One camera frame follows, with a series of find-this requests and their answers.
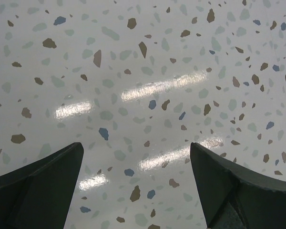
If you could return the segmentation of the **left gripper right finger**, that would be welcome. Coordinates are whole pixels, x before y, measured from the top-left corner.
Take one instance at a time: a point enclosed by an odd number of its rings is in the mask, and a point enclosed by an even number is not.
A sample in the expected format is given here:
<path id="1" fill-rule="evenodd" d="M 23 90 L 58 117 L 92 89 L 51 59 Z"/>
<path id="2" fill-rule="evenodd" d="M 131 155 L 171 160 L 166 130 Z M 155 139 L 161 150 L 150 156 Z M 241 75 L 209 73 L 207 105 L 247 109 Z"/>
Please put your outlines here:
<path id="1" fill-rule="evenodd" d="M 190 160 L 209 229 L 286 229 L 286 181 L 229 161 L 199 143 Z"/>

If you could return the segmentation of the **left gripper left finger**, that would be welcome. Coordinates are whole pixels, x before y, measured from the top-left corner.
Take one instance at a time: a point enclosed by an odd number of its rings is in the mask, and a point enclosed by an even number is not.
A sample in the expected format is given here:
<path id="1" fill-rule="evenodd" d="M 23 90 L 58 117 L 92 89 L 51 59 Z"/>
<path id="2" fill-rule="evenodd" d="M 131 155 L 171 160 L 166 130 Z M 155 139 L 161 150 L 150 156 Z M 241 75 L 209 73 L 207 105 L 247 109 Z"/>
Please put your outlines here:
<path id="1" fill-rule="evenodd" d="M 81 143 L 0 176 L 0 229 L 62 229 L 82 165 Z"/>

